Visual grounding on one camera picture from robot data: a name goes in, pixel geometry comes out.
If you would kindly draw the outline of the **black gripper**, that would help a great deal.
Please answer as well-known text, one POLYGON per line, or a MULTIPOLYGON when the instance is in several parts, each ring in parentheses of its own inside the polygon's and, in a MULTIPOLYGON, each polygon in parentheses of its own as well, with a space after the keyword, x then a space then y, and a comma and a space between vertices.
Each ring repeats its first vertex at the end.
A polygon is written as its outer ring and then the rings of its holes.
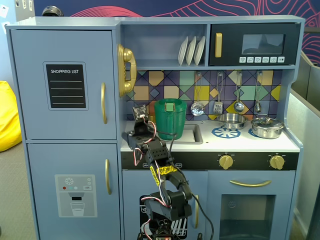
POLYGON ((145 118, 139 118, 134 123, 134 135, 138 137, 147 138, 147 140, 153 140, 156 136, 155 128, 150 128, 148 120, 145 118))

